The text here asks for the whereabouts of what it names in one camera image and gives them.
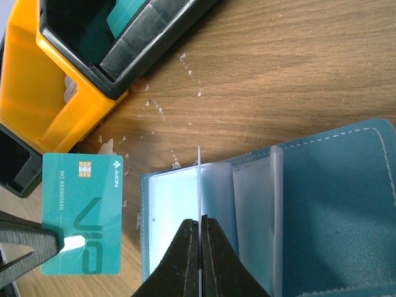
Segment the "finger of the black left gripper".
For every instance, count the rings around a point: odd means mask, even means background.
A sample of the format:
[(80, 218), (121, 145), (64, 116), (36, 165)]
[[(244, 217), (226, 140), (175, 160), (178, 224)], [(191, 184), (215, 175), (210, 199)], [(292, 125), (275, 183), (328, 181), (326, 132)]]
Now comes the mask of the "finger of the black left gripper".
[(12, 283), (50, 260), (63, 248), (57, 234), (41, 224), (1, 212), (1, 242), (27, 246), (32, 251), (1, 267), (1, 283)]

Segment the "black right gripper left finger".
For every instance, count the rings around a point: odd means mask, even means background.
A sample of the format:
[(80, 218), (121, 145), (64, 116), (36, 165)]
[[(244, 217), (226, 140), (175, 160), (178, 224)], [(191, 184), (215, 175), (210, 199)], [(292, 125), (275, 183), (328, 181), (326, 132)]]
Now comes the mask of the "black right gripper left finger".
[(198, 296), (198, 222), (186, 219), (153, 273), (134, 296)]

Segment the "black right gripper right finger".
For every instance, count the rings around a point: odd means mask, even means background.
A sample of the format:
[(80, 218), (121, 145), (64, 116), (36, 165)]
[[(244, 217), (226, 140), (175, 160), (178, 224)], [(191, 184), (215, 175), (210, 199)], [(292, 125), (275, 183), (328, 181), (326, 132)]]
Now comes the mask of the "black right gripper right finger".
[(219, 222), (201, 224), (202, 296), (268, 296), (242, 264)]

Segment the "teal VIP chip card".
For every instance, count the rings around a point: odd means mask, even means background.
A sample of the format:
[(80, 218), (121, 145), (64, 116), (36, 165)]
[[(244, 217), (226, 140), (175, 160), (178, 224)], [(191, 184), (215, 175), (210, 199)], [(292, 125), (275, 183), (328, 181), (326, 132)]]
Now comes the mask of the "teal VIP chip card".
[(117, 275), (121, 270), (123, 158), (46, 153), (42, 226), (61, 248), (43, 275)]

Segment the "teal card holder wallet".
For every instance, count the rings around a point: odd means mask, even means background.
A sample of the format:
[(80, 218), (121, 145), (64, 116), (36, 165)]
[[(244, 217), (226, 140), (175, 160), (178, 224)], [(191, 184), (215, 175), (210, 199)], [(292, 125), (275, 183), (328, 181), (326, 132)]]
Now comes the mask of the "teal card holder wallet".
[(207, 215), (272, 296), (395, 295), (395, 127), (385, 119), (145, 174), (140, 192), (144, 278), (181, 222)]

